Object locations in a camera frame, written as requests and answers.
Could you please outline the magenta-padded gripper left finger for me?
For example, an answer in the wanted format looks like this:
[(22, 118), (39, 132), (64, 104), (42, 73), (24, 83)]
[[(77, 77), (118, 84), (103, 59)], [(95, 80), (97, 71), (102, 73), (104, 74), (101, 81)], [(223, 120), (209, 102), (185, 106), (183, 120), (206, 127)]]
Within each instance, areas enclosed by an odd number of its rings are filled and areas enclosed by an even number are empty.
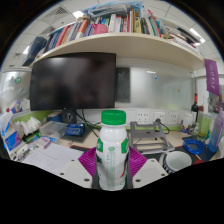
[(59, 176), (84, 188), (98, 186), (96, 149), (92, 148), (76, 160), (68, 161), (59, 171)]

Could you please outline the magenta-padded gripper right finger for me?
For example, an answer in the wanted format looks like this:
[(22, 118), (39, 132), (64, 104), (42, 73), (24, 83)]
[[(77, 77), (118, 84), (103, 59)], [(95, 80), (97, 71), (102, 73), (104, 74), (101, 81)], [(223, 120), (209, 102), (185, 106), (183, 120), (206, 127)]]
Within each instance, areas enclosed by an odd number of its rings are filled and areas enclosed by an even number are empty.
[(133, 148), (129, 148), (127, 188), (134, 189), (148, 185), (167, 176), (167, 172), (155, 159), (147, 159)]

